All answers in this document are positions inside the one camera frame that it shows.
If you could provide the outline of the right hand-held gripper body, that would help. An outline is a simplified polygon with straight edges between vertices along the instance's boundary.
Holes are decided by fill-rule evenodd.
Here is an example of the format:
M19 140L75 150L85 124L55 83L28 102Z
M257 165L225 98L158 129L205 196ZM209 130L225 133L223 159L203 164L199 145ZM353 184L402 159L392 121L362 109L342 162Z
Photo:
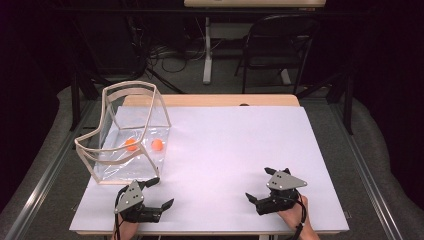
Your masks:
M266 186L270 190L270 195L258 200L255 205L259 215L291 209L298 201L298 188L306 187L307 182L293 176L290 170L286 168L277 170L268 180Z

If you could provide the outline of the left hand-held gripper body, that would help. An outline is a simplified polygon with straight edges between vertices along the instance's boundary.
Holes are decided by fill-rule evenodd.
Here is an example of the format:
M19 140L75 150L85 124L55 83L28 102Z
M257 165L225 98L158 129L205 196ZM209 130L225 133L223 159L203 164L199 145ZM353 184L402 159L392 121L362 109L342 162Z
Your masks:
M114 214L131 223L158 223L163 211L145 206L145 197L137 181L133 180L118 192Z

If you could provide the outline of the person's left hand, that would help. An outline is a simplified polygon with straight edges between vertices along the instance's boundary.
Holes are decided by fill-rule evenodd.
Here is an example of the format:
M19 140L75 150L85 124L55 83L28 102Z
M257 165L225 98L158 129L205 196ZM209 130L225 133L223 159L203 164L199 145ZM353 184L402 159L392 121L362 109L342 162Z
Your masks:
M114 229L111 240L131 240L137 233L138 228L138 223L119 220L118 226Z

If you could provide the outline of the person's right hand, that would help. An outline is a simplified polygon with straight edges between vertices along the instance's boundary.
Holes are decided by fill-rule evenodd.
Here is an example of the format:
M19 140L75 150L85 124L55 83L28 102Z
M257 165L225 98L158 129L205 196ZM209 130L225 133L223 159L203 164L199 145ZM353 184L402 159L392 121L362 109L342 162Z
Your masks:
M278 215L283 219L286 225L293 231L297 230L300 223L303 224L303 229L306 230L308 226L308 217L303 218L303 210L308 209L308 199L301 195L299 203L296 203L291 209L279 211Z

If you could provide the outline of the black metal stand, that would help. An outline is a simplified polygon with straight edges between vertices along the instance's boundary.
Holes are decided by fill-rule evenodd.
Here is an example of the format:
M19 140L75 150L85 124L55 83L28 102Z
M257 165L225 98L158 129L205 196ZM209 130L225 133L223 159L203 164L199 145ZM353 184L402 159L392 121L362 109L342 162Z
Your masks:
M80 122L80 95L78 84L78 71L75 70L71 81L71 105L72 105L72 124L71 131L74 131Z

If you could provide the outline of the white desk with metal leg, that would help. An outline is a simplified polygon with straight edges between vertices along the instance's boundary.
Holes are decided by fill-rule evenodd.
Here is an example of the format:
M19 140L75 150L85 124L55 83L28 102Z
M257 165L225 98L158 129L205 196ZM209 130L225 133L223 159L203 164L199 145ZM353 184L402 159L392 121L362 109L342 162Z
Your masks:
M242 10L269 9L316 9L323 8L327 0L184 0L184 6L196 10ZM250 23L216 23L205 18L205 63L203 83L210 84L212 79L212 39L242 39L248 32Z

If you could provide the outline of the black chair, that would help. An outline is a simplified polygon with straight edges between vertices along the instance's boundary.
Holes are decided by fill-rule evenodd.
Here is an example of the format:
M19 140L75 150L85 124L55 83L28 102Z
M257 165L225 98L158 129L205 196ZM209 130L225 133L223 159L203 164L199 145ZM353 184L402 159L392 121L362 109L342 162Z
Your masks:
M296 94L320 23L300 15L271 15L256 21L243 38L242 58L234 75L242 68L242 92L249 70L297 69L292 93Z

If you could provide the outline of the aluminium frame rail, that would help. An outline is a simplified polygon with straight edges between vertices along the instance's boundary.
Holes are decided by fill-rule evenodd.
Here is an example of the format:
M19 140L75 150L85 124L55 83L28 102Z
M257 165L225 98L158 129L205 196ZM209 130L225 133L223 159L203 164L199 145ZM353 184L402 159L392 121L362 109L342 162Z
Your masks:
M20 240L45 201L66 162L73 140L95 108L96 102L83 101L72 119L69 101L60 102L59 111L44 142L5 209L0 214L0 240Z
M382 226L387 239L404 240L393 218L393 215L375 182L373 175L369 170L368 165L366 164L366 161L354 136L347 131L343 123L342 110L337 104L330 104L330 109L336 119L337 125L341 129L344 139L348 142L349 148L352 151L356 171L361 179L362 184L364 185L365 191L367 192L368 198L373 206L374 212L379 219L380 225Z

